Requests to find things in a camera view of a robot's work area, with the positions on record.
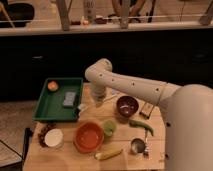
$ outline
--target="red bowl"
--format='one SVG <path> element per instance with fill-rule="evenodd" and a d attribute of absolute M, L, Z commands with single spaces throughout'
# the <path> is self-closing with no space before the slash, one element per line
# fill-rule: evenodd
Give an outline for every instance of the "red bowl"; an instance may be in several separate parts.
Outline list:
<path fill-rule="evenodd" d="M 100 148 L 103 140 L 102 128 L 94 122 L 86 122 L 77 129 L 74 145 L 80 153 L 90 153 Z"/>
<path fill-rule="evenodd" d="M 131 96 L 121 96 L 117 100 L 116 108 L 120 115 L 129 118 L 137 112 L 139 104 L 138 101 Z"/>

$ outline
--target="floor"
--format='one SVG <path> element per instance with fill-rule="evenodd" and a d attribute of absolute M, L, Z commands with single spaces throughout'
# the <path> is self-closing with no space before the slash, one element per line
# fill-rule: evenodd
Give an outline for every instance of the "floor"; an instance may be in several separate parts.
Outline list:
<path fill-rule="evenodd" d="M 0 140 L 17 151 L 23 152 L 25 128 L 34 130 L 32 120 L 36 101 L 0 102 Z M 20 162 L 21 158 L 0 143 L 0 168 Z"/>

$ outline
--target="cabinet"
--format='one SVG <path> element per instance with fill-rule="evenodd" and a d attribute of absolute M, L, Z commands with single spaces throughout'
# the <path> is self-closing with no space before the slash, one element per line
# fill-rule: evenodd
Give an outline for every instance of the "cabinet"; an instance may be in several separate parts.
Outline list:
<path fill-rule="evenodd" d="M 213 86 L 211 36 L 190 29 L 2 37 L 0 100 L 37 99 L 46 78 L 84 78 L 103 57 L 120 74 Z"/>

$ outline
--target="black chair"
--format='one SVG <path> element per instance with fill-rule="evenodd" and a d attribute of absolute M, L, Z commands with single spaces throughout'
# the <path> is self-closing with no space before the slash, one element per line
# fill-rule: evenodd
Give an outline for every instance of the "black chair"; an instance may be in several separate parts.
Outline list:
<path fill-rule="evenodd" d="M 8 4 L 7 0 L 0 0 L 3 3 L 10 19 L 15 27 L 25 27 L 26 24 L 33 20 L 35 15 L 34 7 L 28 3 Z M 12 27 L 7 18 L 0 12 L 0 28 Z"/>

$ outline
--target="white bowl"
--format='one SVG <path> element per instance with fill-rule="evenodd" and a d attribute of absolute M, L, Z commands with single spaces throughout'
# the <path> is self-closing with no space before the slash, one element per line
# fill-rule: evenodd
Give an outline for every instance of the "white bowl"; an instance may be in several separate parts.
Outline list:
<path fill-rule="evenodd" d="M 47 132 L 44 142 L 48 147 L 59 148 L 63 144 L 63 133 L 60 129 L 52 129 Z"/>

